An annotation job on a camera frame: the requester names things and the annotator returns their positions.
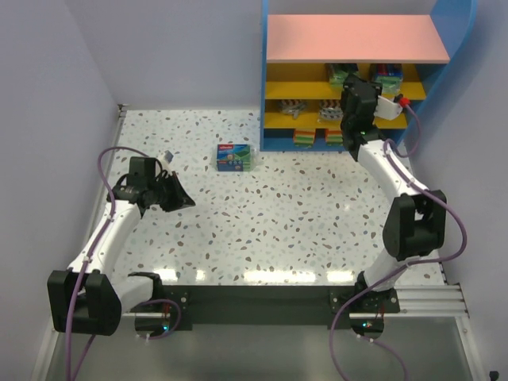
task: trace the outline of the yellow shelf board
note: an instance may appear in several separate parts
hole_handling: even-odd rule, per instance
[[[368,78],[369,66],[369,63],[359,64],[361,78]],[[404,82],[400,92],[410,100],[424,100],[425,90],[416,67],[405,63],[402,71]],[[267,66],[266,99],[340,99],[341,92],[341,87],[330,86],[323,63],[270,63]]]
[[[407,127],[407,120],[404,114],[393,121],[376,118],[376,125],[379,129],[405,129]],[[264,113],[264,128],[265,129],[330,129],[340,130],[341,122],[319,121],[317,111],[303,111],[299,116],[294,119],[291,115],[282,114],[278,111],[267,110]]]

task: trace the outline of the lavender wall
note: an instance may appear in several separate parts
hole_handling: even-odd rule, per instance
[[[261,0],[66,0],[117,103],[259,106]],[[271,0],[271,13],[429,13],[436,0]]]
[[[61,0],[0,12],[0,379],[30,377],[46,279],[81,245],[116,105]]]
[[[424,139],[413,161],[416,174],[441,188],[469,232],[462,258],[445,265],[465,293],[487,370],[508,376],[508,2],[481,0],[475,28],[423,118]],[[448,255],[460,245],[448,221]]]

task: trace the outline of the red connector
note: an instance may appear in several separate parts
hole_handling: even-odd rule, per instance
[[[411,104],[411,101],[408,98],[402,97],[398,100],[398,104],[402,106],[403,109],[405,109],[406,106]]]

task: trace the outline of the pink shelf top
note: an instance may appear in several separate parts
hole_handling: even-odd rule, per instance
[[[275,14],[267,61],[446,64],[429,15]]]

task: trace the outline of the small box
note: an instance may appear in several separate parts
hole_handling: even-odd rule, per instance
[[[326,64],[330,85],[341,87],[350,74],[360,77],[356,63],[328,63]]]
[[[371,65],[371,79],[383,85],[383,94],[397,95],[403,81],[400,63],[374,63]]]
[[[250,171],[251,166],[252,153],[249,144],[219,144],[217,146],[218,171]]]

